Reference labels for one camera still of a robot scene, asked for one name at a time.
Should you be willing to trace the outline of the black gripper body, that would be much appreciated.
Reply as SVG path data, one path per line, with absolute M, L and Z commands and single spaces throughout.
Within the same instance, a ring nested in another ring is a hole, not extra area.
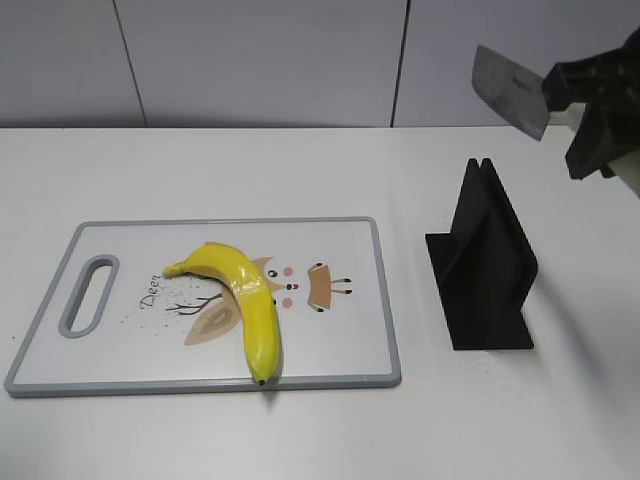
M 606 113 L 604 178 L 639 177 L 639 29 L 619 49 L 605 54 L 607 83 L 601 107 Z

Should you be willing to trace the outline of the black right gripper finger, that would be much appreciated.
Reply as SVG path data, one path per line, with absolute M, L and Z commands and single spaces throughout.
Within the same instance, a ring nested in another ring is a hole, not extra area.
M 565 154 L 569 176 L 582 180 L 631 152 L 631 116 L 588 104 Z

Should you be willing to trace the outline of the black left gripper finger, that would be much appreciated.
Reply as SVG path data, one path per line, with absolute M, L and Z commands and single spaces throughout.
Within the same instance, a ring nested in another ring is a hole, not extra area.
M 566 110 L 573 103 L 609 107 L 624 102 L 625 73 L 620 74 L 625 53 L 621 48 L 592 57 L 556 63 L 542 82 L 550 112 Z

